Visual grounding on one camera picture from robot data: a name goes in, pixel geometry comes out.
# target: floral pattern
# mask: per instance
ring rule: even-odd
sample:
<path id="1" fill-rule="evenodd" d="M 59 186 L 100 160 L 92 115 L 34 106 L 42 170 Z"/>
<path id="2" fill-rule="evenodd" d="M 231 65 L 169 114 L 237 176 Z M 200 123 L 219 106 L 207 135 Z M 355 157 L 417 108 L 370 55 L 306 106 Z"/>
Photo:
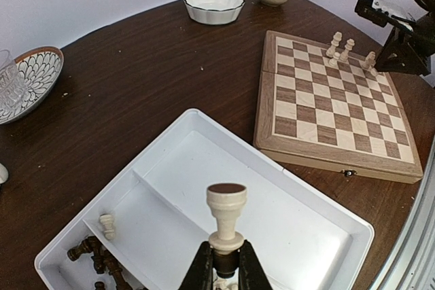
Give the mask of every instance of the floral pattern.
<path id="1" fill-rule="evenodd" d="M 14 111 L 0 109 L 0 124 L 17 120 L 31 112 L 51 91 L 63 65 L 60 50 L 40 51 L 17 62 L 19 74 L 24 77 L 27 92 L 21 106 Z"/>

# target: white tray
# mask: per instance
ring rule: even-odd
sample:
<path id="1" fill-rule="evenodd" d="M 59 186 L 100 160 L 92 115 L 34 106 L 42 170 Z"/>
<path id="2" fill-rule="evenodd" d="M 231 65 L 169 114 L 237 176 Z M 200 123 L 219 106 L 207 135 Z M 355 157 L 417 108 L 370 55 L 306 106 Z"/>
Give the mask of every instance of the white tray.
<path id="1" fill-rule="evenodd" d="M 372 226 L 276 164 L 204 113 L 190 109 L 126 166 L 36 257 L 49 289 L 93 289 L 89 255 L 66 252 L 94 234 L 124 266 L 133 289 L 176 290 L 216 230 L 208 185 L 247 186 L 236 229 L 254 246 L 273 289 L 350 289 Z M 99 216 L 115 216 L 116 239 Z"/>

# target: glass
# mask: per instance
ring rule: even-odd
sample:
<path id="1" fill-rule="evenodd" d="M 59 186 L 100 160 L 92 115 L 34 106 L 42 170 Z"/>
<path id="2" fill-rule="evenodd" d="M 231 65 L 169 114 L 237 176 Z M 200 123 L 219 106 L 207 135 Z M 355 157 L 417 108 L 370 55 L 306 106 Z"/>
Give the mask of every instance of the glass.
<path id="1" fill-rule="evenodd" d="M 24 77 L 18 73 L 9 50 L 0 50 L 0 109 L 15 110 L 27 91 Z"/>

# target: wooden chessboard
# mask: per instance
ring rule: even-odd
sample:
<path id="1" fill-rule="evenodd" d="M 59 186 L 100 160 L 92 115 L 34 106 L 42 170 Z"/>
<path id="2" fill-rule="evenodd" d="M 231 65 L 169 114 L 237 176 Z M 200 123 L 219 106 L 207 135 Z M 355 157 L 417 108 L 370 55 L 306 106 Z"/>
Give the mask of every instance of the wooden chessboard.
<path id="1" fill-rule="evenodd" d="M 413 134 L 389 74 L 373 77 L 354 53 L 331 67 L 327 49 L 267 32 L 254 145 L 280 162 L 420 180 Z"/>

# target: table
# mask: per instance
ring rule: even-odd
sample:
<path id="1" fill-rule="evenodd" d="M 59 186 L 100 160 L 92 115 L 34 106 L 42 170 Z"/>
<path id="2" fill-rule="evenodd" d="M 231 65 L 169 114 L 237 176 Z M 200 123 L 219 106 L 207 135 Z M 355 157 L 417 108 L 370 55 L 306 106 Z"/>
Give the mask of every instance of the table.
<path id="1" fill-rule="evenodd" d="M 63 48 L 63 72 L 47 99 L 0 126 L 0 162 L 10 171 L 0 194 L 0 289 L 45 289 L 33 267 L 36 254 L 186 109 L 199 108 L 251 143 L 268 29 L 323 43 L 341 31 L 358 54 L 380 49 L 307 0 L 275 8 L 246 0 L 228 26 L 195 23 L 176 1 Z M 435 133 L 435 91 L 414 75 L 392 77 L 424 167 Z M 419 184 L 284 166 L 373 225 L 375 240 L 354 287 L 367 289 Z"/>

